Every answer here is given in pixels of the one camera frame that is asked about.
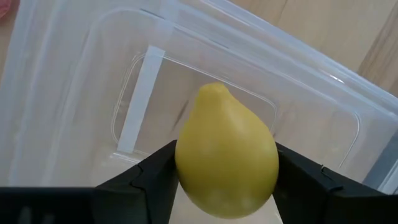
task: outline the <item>wooden surface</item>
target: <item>wooden surface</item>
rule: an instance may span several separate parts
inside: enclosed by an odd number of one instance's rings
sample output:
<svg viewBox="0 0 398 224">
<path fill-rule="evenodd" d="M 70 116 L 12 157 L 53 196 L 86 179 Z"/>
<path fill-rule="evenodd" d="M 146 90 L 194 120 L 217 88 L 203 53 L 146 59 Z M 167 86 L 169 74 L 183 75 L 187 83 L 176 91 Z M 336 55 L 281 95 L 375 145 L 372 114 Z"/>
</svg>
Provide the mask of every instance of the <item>wooden surface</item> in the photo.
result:
<svg viewBox="0 0 398 224">
<path fill-rule="evenodd" d="M 232 0 L 398 96 L 398 0 Z M 0 70 L 18 0 L 0 19 Z"/>
</svg>

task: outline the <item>pink object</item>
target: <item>pink object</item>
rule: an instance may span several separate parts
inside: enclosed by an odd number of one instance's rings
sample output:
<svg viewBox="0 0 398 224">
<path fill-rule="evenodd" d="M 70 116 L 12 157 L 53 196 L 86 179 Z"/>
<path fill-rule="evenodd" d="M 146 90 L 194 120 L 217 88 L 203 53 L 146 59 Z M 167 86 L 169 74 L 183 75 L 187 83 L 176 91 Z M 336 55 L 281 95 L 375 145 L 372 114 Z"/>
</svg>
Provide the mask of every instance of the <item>pink object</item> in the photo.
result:
<svg viewBox="0 0 398 224">
<path fill-rule="evenodd" d="M 7 14 L 11 8 L 11 0 L 0 0 L 0 18 Z"/>
</svg>

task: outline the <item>wooden table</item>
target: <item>wooden table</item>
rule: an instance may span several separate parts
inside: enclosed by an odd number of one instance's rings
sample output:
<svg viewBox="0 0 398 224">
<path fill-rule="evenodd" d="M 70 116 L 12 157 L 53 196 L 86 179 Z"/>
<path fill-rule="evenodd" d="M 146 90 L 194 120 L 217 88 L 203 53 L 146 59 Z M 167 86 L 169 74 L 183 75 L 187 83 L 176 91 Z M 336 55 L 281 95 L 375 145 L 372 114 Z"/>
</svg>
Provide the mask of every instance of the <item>wooden table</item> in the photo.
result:
<svg viewBox="0 0 398 224">
<path fill-rule="evenodd" d="M 398 0 L 232 0 L 398 96 Z M 0 20 L 0 69 L 19 1 Z"/>
</svg>

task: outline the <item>yellow lemon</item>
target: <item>yellow lemon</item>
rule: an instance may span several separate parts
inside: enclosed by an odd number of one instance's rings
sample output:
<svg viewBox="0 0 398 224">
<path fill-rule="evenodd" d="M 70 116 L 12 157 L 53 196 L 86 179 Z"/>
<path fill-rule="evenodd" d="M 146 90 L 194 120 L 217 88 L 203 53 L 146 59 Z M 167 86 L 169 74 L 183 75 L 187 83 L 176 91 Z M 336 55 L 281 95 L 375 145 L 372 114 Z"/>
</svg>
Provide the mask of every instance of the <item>yellow lemon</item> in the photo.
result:
<svg viewBox="0 0 398 224">
<path fill-rule="evenodd" d="M 191 201 L 221 218 L 259 209 L 274 191 L 279 171 L 268 127 L 222 83 L 200 88 L 180 132 L 175 162 Z"/>
</svg>

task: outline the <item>plastic container lid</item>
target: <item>plastic container lid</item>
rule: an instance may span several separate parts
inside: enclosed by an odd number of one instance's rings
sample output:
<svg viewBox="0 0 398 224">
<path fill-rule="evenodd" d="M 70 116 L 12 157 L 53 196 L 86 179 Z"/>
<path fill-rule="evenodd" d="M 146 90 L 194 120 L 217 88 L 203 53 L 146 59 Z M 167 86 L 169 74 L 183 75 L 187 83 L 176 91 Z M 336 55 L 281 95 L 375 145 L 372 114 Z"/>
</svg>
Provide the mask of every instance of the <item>plastic container lid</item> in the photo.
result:
<svg viewBox="0 0 398 224">
<path fill-rule="evenodd" d="M 21 1 L 0 87 L 0 184 L 94 186 L 177 139 L 221 81 L 275 140 L 362 182 L 398 99 L 224 0 Z M 171 223 L 279 223 L 272 199 L 213 218 L 178 191 Z"/>
</svg>

